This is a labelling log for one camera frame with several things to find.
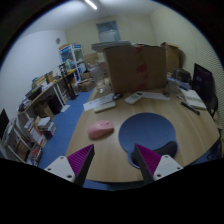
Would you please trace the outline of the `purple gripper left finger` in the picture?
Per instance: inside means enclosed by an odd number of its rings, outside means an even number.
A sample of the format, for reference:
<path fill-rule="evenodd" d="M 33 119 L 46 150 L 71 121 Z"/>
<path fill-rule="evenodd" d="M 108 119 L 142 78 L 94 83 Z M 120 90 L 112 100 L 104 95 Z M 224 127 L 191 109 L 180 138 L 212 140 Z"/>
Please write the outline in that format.
<path fill-rule="evenodd" d="M 88 145 L 68 157 L 59 156 L 45 168 L 45 171 L 82 186 L 94 154 L 94 145 Z"/>

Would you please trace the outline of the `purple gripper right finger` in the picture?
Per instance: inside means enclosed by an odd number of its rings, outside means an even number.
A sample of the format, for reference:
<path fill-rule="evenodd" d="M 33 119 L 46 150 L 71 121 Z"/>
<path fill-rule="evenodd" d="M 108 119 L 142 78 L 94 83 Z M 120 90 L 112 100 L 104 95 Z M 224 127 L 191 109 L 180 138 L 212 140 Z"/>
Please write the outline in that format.
<path fill-rule="evenodd" d="M 181 170 L 182 166 L 174 159 L 176 153 L 176 143 L 167 143 L 156 150 L 136 144 L 134 158 L 140 167 L 144 182 L 149 184 Z"/>

